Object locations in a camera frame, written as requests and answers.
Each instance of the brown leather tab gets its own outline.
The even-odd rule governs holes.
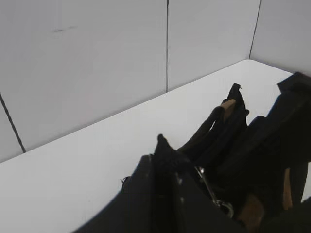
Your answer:
[[[283,188],[283,208],[288,210],[293,207],[292,189],[290,183],[290,169],[285,169],[284,172],[284,188]]]
[[[264,207],[254,194],[248,194],[245,205],[238,214],[237,220],[245,224],[249,232],[256,232],[264,217]]]
[[[224,122],[231,116],[233,113],[234,107],[236,104],[236,100],[231,99],[226,102],[224,102],[222,105],[220,105],[222,108],[224,108],[225,113],[224,113]]]

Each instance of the black fabric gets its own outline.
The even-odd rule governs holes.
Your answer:
[[[293,206],[301,203],[303,191],[308,174],[308,163],[301,163],[291,166],[290,169],[290,184],[292,191]]]
[[[233,84],[229,91],[227,99],[224,99],[222,102],[224,103],[228,100],[236,101],[232,115],[234,115],[236,111],[246,111],[243,97],[239,91],[240,88],[241,86],[239,84]],[[196,161],[202,155],[202,153],[207,150],[225,130],[227,124],[223,122],[224,112],[225,110],[222,107],[216,107],[207,118],[207,120],[191,137],[191,139],[185,145],[179,148],[178,151],[186,154],[192,161]]]
[[[288,168],[310,160],[306,141],[310,141],[311,117],[301,96],[287,92],[280,95],[262,127],[248,137],[244,145],[234,148],[229,158],[218,167],[220,182],[251,183],[263,168]]]
[[[165,218],[174,223],[170,229],[172,232],[245,232],[211,202],[204,186],[198,182],[198,175],[193,172],[192,163],[181,152],[172,149],[163,135],[158,136],[153,160],[158,184],[156,189],[161,186],[162,200],[167,204],[166,210],[169,212]],[[155,215],[162,214],[163,209],[158,208]]]
[[[311,232],[311,198],[262,224],[260,233]]]
[[[151,233],[154,171],[150,156],[142,156],[120,193],[75,233]]]

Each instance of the tan leather patch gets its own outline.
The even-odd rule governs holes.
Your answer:
[[[290,183],[290,169],[285,169],[284,173],[284,188],[283,188],[283,208],[288,210],[293,207],[292,190]]]
[[[222,108],[224,108],[225,113],[224,113],[224,122],[231,116],[233,113],[234,107],[236,104],[236,100],[231,99],[226,102],[224,102],[222,105],[220,105]]]
[[[249,232],[255,232],[259,228],[263,217],[263,204],[254,194],[248,194],[237,220],[242,221]]]

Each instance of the white table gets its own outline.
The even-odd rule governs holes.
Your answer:
[[[291,73],[245,60],[0,164],[0,232],[68,233],[105,207],[156,137],[183,145],[242,86],[248,123]]]

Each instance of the white wall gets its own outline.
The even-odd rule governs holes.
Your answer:
[[[20,154],[21,147],[0,103],[0,163]]]
[[[0,31],[27,150],[165,93],[166,0],[1,0]]]
[[[169,89],[248,59],[260,0],[170,0]]]
[[[310,9],[310,0],[262,0],[251,59],[311,75]]]

